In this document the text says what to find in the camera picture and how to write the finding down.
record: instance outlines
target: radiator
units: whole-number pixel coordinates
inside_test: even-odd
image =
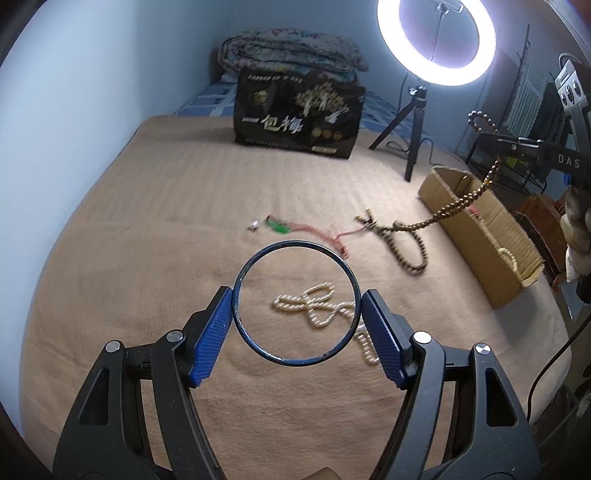
[[[531,63],[527,63],[522,71],[519,84],[515,91],[511,110],[503,126],[516,137],[527,137],[534,126],[538,115],[548,76]]]

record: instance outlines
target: red string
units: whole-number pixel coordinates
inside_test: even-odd
[[[308,233],[311,233],[312,235],[317,236],[318,238],[321,238],[322,240],[324,240],[328,244],[333,245],[335,250],[337,250],[339,252],[339,255],[344,260],[349,258],[349,250],[347,249],[347,246],[341,240],[341,237],[346,236],[346,235],[352,235],[353,233],[359,233],[359,232],[365,230],[365,228],[366,228],[365,226],[363,226],[361,228],[358,228],[357,230],[351,230],[349,232],[339,233],[339,231],[336,229],[336,227],[334,225],[331,225],[330,226],[330,228],[332,230],[332,235],[331,235],[330,233],[324,232],[316,227],[308,225],[307,223],[286,222],[284,220],[278,219],[277,217],[275,217],[273,215],[269,215],[267,218],[270,220],[273,220],[274,222],[282,223],[283,225],[288,226],[290,228],[290,230],[293,232],[308,232]]]

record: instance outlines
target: light stand pole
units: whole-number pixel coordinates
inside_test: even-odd
[[[433,38],[433,46],[431,48],[430,61],[433,61],[437,53],[437,46],[441,35],[441,22],[443,17],[449,13],[449,8],[444,3],[437,5],[437,23],[435,24],[435,35]],[[410,103],[400,110],[394,120],[380,133],[374,143],[369,146],[370,150],[375,150],[376,147],[384,141],[384,139],[392,133],[392,131],[400,125],[400,123],[413,112],[413,129],[410,136],[410,146],[408,147],[408,160],[406,171],[404,172],[404,180],[410,181],[413,175],[413,168],[417,163],[418,148],[421,143],[421,134],[423,133],[423,119],[425,116],[425,106],[427,105],[427,87],[419,85],[415,88],[409,88],[409,95],[412,97]]]

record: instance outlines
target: black cable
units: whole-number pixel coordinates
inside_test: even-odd
[[[558,352],[556,352],[556,355],[554,355],[550,359],[550,361],[546,364],[546,366],[542,369],[542,371],[538,374],[538,376],[534,380],[534,383],[530,389],[530,394],[527,397],[527,421],[529,421],[530,417],[531,417],[531,399],[534,396],[534,390],[535,390],[536,386],[538,385],[538,382],[544,376],[544,374],[550,369],[552,364],[554,362],[556,362],[556,360],[558,360],[560,355],[562,355],[566,351],[566,349],[577,339],[577,337],[581,334],[581,332],[585,329],[585,327],[589,324],[589,322],[591,322],[591,313],[584,320],[584,322],[577,329],[577,331],[573,334],[573,336],[571,338],[569,338],[568,341],[562,346],[562,348],[560,350],[558,350]]]
[[[564,68],[564,64],[562,63],[562,61],[564,59],[572,59],[575,62],[583,65],[583,62],[581,61],[581,59],[578,58],[576,55],[573,55],[572,53],[564,52],[564,53],[561,53],[560,55],[558,55],[558,65],[560,65],[560,70],[562,70]]]
[[[418,144],[418,147],[421,148],[421,145],[423,144],[423,142],[429,142],[431,144],[431,151],[429,152],[429,165],[432,165],[433,167],[439,167],[442,164],[441,163],[433,163],[431,161],[431,159],[433,158],[433,149],[435,148],[435,143],[433,142],[433,139],[429,138],[429,137],[424,137]]]
[[[400,137],[400,139],[401,140],[404,140],[407,143],[407,145],[408,145],[408,142],[406,141],[405,138]],[[402,148],[402,145],[401,144],[399,144],[398,142],[396,142],[394,140],[390,140],[389,142],[387,142],[386,143],[386,147],[389,148],[390,150],[394,150],[396,152],[402,152],[402,153],[408,153],[408,151],[410,150],[410,145],[408,145],[408,148],[405,150],[405,149]]]

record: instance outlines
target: black package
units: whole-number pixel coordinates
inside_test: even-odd
[[[315,73],[242,69],[238,77],[236,141],[349,158],[365,88]]]

